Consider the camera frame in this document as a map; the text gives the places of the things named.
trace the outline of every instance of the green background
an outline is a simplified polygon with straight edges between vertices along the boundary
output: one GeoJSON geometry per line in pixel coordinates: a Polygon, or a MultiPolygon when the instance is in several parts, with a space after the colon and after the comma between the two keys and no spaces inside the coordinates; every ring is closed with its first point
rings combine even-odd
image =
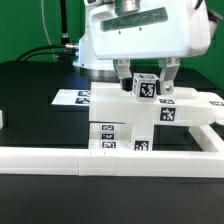
{"type": "MultiPolygon", "coordinates": [[[[52,44],[60,43],[59,0],[45,0],[45,18],[52,44]]],[[[207,0],[207,6],[224,15],[223,0],[207,0]]],[[[71,41],[77,42],[84,33],[83,0],[67,0],[68,28],[71,41]]],[[[0,1],[0,63],[16,59],[23,52],[48,45],[43,29],[41,0],[0,1]]],[[[137,61],[153,64],[154,61],[137,61]]],[[[224,21],[219,24],[208,52],[199,57],[181,60],[181,66],[194,68],[224,89],[224,21]]]]}

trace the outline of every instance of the small cube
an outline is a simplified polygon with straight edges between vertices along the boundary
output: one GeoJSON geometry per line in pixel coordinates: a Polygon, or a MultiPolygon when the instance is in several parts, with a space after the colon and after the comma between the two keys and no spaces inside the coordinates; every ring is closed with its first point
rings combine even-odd
{"type": "Polygon", "coordinates": [[[135,73],[132,93],[137,100],[155,100],[157,98],[156,81],[158,79],[154,74],[135,73]]]}

